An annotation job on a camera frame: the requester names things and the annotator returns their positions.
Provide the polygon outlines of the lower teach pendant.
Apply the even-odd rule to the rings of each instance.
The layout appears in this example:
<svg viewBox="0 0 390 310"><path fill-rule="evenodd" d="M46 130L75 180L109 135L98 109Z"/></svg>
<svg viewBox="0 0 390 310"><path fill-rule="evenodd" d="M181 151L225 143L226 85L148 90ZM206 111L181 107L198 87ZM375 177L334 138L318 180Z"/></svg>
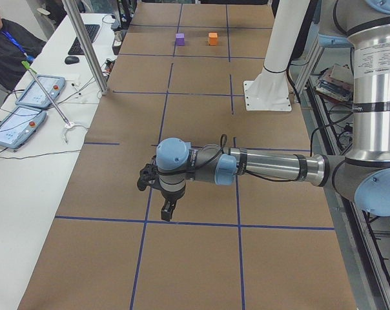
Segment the lower teach pendant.
<svg viewBox="0 0 390 310"><path fill-rule="evenodd" d="M0 146L18 149L42 125L46 116L45 110L18 105L0 122Z"/></svg>

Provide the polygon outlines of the aluminium frame post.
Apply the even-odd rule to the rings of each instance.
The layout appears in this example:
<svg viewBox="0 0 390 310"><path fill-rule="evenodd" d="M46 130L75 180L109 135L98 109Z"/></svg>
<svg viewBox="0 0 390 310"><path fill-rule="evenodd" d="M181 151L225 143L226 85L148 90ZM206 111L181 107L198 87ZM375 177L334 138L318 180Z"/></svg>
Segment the aluminium frame post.
<svg viewBox="0 0 390 310"><path fill-rule="evenodd" d="M77 7L77 4L73 0L64 0L63 6L67 12L68 18L74 27L74 31L79 39L81 48L83 49L86 61L89 65L89 69L98 85L99 91L102 95L106 95L108 91L108 85L106 79L101 71L101 65L98 63L96 53L94 52L92 42L87 34L85 24Z"/></svg>

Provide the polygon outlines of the upper teach pendant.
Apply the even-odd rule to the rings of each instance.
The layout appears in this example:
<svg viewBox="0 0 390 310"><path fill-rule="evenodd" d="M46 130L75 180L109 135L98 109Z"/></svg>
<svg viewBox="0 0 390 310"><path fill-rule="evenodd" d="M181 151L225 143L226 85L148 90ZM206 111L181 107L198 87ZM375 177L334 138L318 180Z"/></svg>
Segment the upper teach pendant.
<svg viewBox="0 0 390 310"><path fill-rule="evenodd" d="M65 87L65 78L61 76L37 75L38 80L49 93L50 97L56 99ZM15 102L16 105L45 109L51 105L38 83L33 79L25 91Z"/></svg>

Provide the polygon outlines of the purple block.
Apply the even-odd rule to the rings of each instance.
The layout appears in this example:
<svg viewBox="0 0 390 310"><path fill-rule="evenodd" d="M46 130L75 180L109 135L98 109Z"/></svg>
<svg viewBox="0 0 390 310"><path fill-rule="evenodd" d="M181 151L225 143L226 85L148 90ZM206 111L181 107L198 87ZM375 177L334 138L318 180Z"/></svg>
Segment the purple block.
<svg viewBox="0 0 390 310"><path fill-rule="evenodd" d="M176 33L176 46L185 46L185 34L184 33Z"/></svg>

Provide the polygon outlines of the metal grabber stick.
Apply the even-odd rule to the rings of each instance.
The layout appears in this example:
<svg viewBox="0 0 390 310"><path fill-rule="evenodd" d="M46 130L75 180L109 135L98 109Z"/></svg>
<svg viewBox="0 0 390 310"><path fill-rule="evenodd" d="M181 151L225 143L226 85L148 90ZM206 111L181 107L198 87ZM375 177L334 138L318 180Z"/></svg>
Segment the metal grabber stick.
<svg viewBox="0 0 390 310"><path fill-rule="evenodd" d="M76 123L73 121L70 121L62 112L62 110L58 107L57 103L54 101L54 99L51 97L51 95L48 93L46 88L42 85L39 78L37 77L37 72L33 69L31 69L29 63L27 61L22 61L22 65L25 67L25 69L30 73L30 75L33 77L34 81L39 85L39 88L42 90L42 92L45 94L47 99L51 102L55 110L59 113L62 120L65 122L65 126L63 128L61 137L65 143L68 143L67 133L68 131L74 129L75 127L82 127L85 130L88 130L88 127L84 123Z"/></svg>

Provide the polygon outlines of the orange block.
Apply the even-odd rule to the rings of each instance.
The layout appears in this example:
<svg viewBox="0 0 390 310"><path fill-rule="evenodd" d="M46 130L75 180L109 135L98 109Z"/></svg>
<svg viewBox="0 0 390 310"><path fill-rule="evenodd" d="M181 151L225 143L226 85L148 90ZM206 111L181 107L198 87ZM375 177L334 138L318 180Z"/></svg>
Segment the orange block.
<svg viewBox="0 0 390 310"><path fill-rule="evenodd" d="M217 46L218 45L218 33L217 32L209 32L208 33L208 44L209 44L209 46Z"/></svg>

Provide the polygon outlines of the teach pendant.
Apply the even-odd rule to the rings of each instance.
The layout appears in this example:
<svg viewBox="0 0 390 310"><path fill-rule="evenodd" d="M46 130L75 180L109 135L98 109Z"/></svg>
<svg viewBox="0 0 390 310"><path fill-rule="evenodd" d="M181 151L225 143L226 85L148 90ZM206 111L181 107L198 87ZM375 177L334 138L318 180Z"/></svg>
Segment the teach pendant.
<svg viewBox="0 0 390 310"><path fill-rule="evenodd" d="M38 80L49 93L50 97L56 99L65 87L65 78L61 76L37 75ZM16 105L45 109L51 105L38 83L33 79L25 91L15 102Z"/></svg>
<svg viewBox="0 0 390 310"><path fill-rule="evenodd" d="M0 146L18 149L42 125L46 116L45 110L18 105L0 122Z"/></svg>

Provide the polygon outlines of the white pedestal column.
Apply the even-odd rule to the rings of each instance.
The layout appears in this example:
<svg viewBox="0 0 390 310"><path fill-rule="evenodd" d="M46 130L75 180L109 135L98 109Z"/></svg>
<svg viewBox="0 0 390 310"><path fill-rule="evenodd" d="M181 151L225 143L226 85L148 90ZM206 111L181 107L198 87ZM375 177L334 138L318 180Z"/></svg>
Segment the white pedestal column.
<svg viewBox="0 0 390 310"><path fill-rule="evenodd" d="M286 75L309 3L309 0L279 2L262 72L255 80L243 82L246 110L292 110Z"/></svg>

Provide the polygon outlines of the seated person in black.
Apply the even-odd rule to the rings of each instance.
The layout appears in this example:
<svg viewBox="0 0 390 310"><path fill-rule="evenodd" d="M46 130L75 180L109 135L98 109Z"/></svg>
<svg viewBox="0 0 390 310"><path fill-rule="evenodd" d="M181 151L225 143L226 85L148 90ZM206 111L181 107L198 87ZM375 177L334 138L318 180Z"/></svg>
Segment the seated person in black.
<svg viewBox="0 0 390 310"><path fill-rule="evenodd" d="M26 72L22 62L33 62L45 45L23 26L0 16L0 84L15 89Z"/></svg>

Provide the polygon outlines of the black computer mouse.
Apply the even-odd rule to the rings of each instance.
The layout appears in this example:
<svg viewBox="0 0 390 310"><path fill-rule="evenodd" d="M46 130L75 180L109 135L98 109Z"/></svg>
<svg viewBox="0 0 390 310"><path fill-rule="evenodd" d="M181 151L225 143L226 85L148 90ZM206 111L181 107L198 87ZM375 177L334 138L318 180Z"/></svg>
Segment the black computer mouse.
<svg viewBox="0 0 390 310"><path fill-rule="evenodd" d="M67 56L64 62L66 65L73 65L79 63L79 58L77 56Z"/></svg>

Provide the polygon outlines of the stack of books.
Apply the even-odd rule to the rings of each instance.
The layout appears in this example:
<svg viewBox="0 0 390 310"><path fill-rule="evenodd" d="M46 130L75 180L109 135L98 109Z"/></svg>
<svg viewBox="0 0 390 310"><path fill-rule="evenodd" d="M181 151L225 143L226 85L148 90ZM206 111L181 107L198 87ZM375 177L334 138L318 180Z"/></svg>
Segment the stack of books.
<svg viewBox="0 0 390 310"><path fill-rule="evenodd" d="M348 65L334 64L320 72L315 89L337 101L349 101L354 92L353 74Z"/></svg>

